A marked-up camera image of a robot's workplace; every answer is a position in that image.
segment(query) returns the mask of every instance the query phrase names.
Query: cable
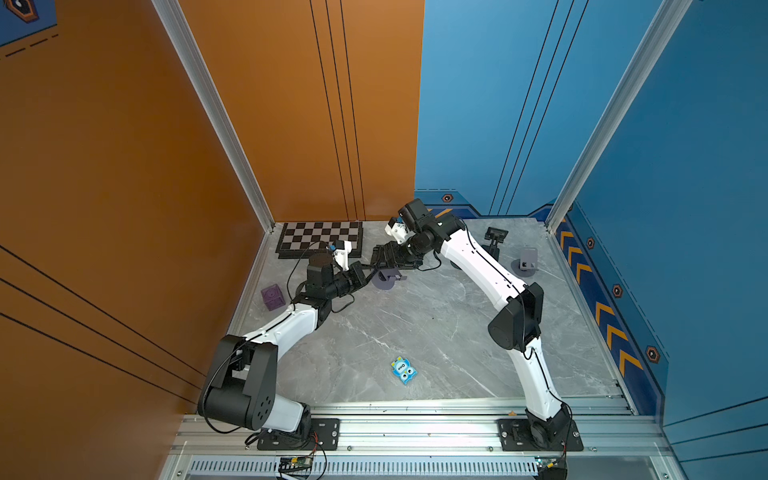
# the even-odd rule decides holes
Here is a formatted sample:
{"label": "cable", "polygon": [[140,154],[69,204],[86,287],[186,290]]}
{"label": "cable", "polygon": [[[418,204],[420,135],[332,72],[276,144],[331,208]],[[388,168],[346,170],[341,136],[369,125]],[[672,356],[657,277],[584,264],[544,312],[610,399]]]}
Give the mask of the cable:
{"label": "cable", "polygon": [[434,255],[435,256],[435,260],[438,261],[437,266],[433,266],[432,268],[426,268],[426,269],[417,268],[417,270],[419,272],[429,272],[430,270],[435,270],[435,269],[438,269],[438,268],[440,268],[442,266],[442,260],[440,260],[440,257],[437,256],[437,250],[433,250],[432,251],[432,255]]}
{"label": "cable", "polygon": [[469,246],[470,246],[470,247],[472,247],[472,249],[473,249],[475,252],[477,252],[477,253],[478,253],[478,255],[480,256],[480,258],[482,258],[483,260],[485,260],[485,262],[486,262],[488,265],[490,265],[490,266],[493,268],[493,270],[496,270],[496,273],[498,273],[499,275],[501,275],[501,276],[502,276],[502,278],[503,278],[504,280],[506,280],[506,281],[507,281],[507,283],[509,284],[509,286],[511,286],[512,288],[514,288],[514,289],[515,289],[515,292],[517,292],[517,293],[518,293],[518,298],[520,299],[520,304],[521,304],[521,305],[522,305],[522,307],[523,307],[523,315],[525,315],[525,300],[523,299],[523,296],[522,296],[522,294],[520,293],[520,290],[518,290],[518,288],[517,288],[517,287],[516,287],[516,286],[515,286],[515,285],[514,285],[514,284],[513,284],[511,281],[510,281],[510,279],[509,279],[509,278],[507,278],[507,276],[506,276],[506,275],[504,275],[503,273],[499,272],[499,271],[498,271],[498,268],[496,268],[496,266],[495,266],[493,263],[489,262],[489,261],[488,261],[488,259],[487,259],[487,258],[485,258],[485,256],[483,256],[483,255],[482,255],[482,254],[479,252],[479,250],[478,250],[478,249],[476,249],[476,248],[475,248],[475,245],[472,243],[472,236],[469,234],[469,227],[467,227],[467,224],[466,224],[466,222],[464,221],[464,219],[463,219],[463,218],[459,218],[459,217],[456,217],[456,220],[460,220],[460,221],[462,222],[462,225],[464,226],[464,230],[466,230],[466,231],[467,231],[467,241],[469,242]]}
{"label": "cable", "polygon": [[293,272],[296,271],[296,267],[299,266],[299,262],[301,261],[301,259],[304,258],[304,254],[307,252],[307,250],[312,248],[312,245],[314,245],[315,243],[318,243],[318,242],[320,242],[320,240],[317,240],[315,242],[310,243],[310,245],[307,248],[304,249],[304,251],[301,253],[301,255],[299,255],[299,259],[296,261],[296,265],[293,266],[293,270],[291,270],[290,273],[288,274],[288,280],[286,280],[286,291],[288,292],[288,297],[290,298],[290,302],[291,303],[293,303],[293,298],[294,297],[291,296],[291,294],[290,294],[290,287],[288,286],[289,283],[290,283],[290,277],[293,276]]}
{"label": "cable", "polygon": [[317,446],[320,447],[320,451],[323,452],[323,458],[325,459],[325,461],[323,462],[323,473],[321,473],[320,476],[317,477],[316,479],[316,480],[320,480],[323,477],[323,475],[326,474],[326,469],[328,468],[328,456],[326,455],[326,450],[323,448],[323,446],[318,443],[317,434],[315,434],[315,443],[317,444]]}
{"label": "cable", "polygon": [[[257,337],[260,337],[261,335],[262,334],[259,333],[257,335],[254,335],[254,336],[250,337],[249,339],[246,339],[245,342],[240,344],[240,346],[245,346],[248,342],[250,342],[253,339],[256,339]],[[210,420],[208,419],[208,415],[205,414],[205,403],[208,401],[208,394],[210,393],[210,386],[214,382],[214,379],[219,374],[221,369],[224,368],[224,366],[230,361],[230,359],[232,358],[232,355],[236,355],[237,354],[237,350],[238,349],[239,348],[235,348],[232,351],[232,353],[227,355],[226,359],[224,359],[224,361],[221,363],[221,365],[219,365],[219,368],[216,369],[216,372],[213,374],[213,376],[210,377],[210,381],[205,386],[205,393],[203,394],[203,401],[200,403],[200,414],[202,415],[203,420],[205,420],[205,422],[208,424],[208,426],[210,427],[211,430],[213,430],[216,433],[220,433],[222,435],[226,435],[226,434],[235,432],[236,430],[240,430],[240,427],[237,427],[237,428],[231,429],[231,430],[227,430],[226,432],[223,431],[223,430],[219,430],[216,427],[214,427],[213,424],[210,423]]]}
{"label": "cable", "polygon": [[547,381],[547,374],[544,371],[544,367],[541,366],[541,360],[538,359],[538,353],[536,353],[536,349],[531,347],[531,350],[533,351],[534,355],[536,355],[536,363],[538,363],[538,368],[541,370],[541,376],[544,377],[544,384],[547,386],[547,392],[554,398],[555,400],[559,401],[562,405],[565,405],[565,408],[568,409],[568,430],[565,433],[565,440],[563,441],[563,452],[560,455],[560,460],[565,461],[566,455],[568,454],[568,439],[571,437],[571,426],[573,425],[573,418],[574,418],[574,412],[571,410],[571,406],[568,405],[566,402],[563,401],[563,399],[560,399],[558,396],[556,396],[554,393],[552,393],[552,390],[549,386],[549,382]]}
{"label": "cable", "polygon": [[345,306],[341,307],[341,310],[334,310],[333,309],[333,301],[331,300],[331,312],[341,313],[346,307],[348,307],[348,306],[352,305],[353,303],[355,303],[355,296],[352,295],[351,293],[348,293],[348,295],[352,297],[352,301],[347,303]]}
{"label": "cable", "polygon": [[482,255],[480,252],[479,252],[479,250],[478,250],[478,249],[476,249],[476,248],[475,248],[475,245],[472,243],[472,236],[469,234],[469,227],[467,227],[467,224],[464,222],[464,219],[456,217],[456,220],[460,220],[460,221],[462,222],[462,225],[464,226],[464,230],[466,230],[466,231],[467,231],[467,241],[469,242],[469,246],[470,246],[470,247],[472,247],[472,249],[473,249],[475,252],[478,252],[478,255],[480,255],[480,258],[482,258],[483,260],[485,260],[485,262],[486,262],[488,265],[490,265],[490,266],[491,266],[491,268],[493,268],[493,270],[496,270],[496,273],[498,273],[499,275],[501,275],[501,276],[502,276],[502,278],[503,278],[503,279],[504,279],[504,280],[505,280],[507,283],[509,283],[509,284],[510,284],[510,286],[511,286],[512,288],[514,288],[514,289],[515,289],[515,290],[518,292],[518,295],[520,295],[520,290],[518,290],[518,289],[517,289],[517,287],[515,287],[515,285],[513,285],[513,284],[512,284],[512,281],[510,281],[510,279],[509,279],[509,278],[507,278],[507,276],[506,276],[506,275],[504,275],[503,273],[501,273],[500,271],[498,271],[498,268],[496,268],[496,266],[495,266],[493,263],[489,262],[489,261],[488,261],[488,259],[487,259],[487,258],[485,258],[485,257],[484,257],[484,256],[483,256],[483,255]]}
{"label": "cable", "polygon": [[261,435],[261,430],[259,430],[258,432],[253,432],[250,435],[248,435],[248,438],[246,438],[244,442],[245,446],[248,446],[254,443],[259,438],[259,435]]}

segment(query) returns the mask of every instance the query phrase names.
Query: ventilation grille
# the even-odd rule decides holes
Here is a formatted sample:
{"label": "ventilation grille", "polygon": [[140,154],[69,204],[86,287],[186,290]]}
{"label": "ventilation grille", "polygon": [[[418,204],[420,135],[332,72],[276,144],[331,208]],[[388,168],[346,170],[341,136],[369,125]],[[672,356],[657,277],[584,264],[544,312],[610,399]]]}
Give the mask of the ventilation grille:
{"label": "ventilation grille", "polygon": [[[323,471],[322,458],[316,458],[312,474]],[[277,470],[275,457],[249,459],[242,455],[195,455],[190,475],[270,477]],[[536,461],[531,457],[382,457],[344,456],[329,458],[326,475],[414,475],[414,476],[536,476]]]}

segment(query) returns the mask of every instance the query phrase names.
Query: chessboard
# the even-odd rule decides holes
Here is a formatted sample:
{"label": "chessboard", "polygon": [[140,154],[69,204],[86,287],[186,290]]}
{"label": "chessboard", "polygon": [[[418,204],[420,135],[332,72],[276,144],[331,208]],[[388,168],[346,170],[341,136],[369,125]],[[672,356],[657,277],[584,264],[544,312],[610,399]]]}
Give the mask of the chessboard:
{"label": "chessboard", "polygon": [[336,240],[352,242],[350,258],[362,256],[362,222],[290,222],[283,224],[280,241],[277,242],[278,258],[299,258],[304,250],[304,258],[313,253],[324,251],[320,242],[331,243]]}

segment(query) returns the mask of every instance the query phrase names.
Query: black mounting plate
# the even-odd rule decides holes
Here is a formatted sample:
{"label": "black mounting plate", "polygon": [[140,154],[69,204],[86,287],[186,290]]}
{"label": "black mounting plate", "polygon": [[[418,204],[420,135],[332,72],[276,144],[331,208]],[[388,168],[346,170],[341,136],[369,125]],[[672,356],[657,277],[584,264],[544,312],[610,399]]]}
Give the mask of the black mounting plate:
{"label": "black mounting plate", "polygon": [[339,448],[339,419],[312,419],[310,440],[302,445],[296,445],[296,440],[280,432],[263,430],[259,434],[256,448],[259,450],[312,450],[315,448],[314,434],[320,446],[326,452]]}
{"label": "black mounting plate", "polygon": [[[523,416],[499,419],[496,425],[498,426],[498,439],[502,441],[502,450],[505,452],[554,451],[541,450],[536,446],[531,435],[531,423]],[[581,443],[581,434],[576,427],[576,422],[573,420],[571,420],[571,433],[568,435],[568,451],[584,451],[584,444]]]}

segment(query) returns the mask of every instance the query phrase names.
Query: blue wall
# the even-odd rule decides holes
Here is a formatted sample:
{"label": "blue wall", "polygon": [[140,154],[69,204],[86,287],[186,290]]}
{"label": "blue wall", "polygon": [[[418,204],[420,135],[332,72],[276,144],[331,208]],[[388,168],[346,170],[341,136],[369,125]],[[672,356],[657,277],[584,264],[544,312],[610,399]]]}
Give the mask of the blue wall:
{"label": "blue wall", "polygon": [[765,478],[767,25],[768,2],[693,2],[578,196],[669,362],[691,480]]}
{"label": "blue wall", "polygon": [[427,0],[416,190],[458,191],[484,215],[525,215],[550,202],[560,192],[659,4],[660,0],[591,0],[588,5],[586,0]]}

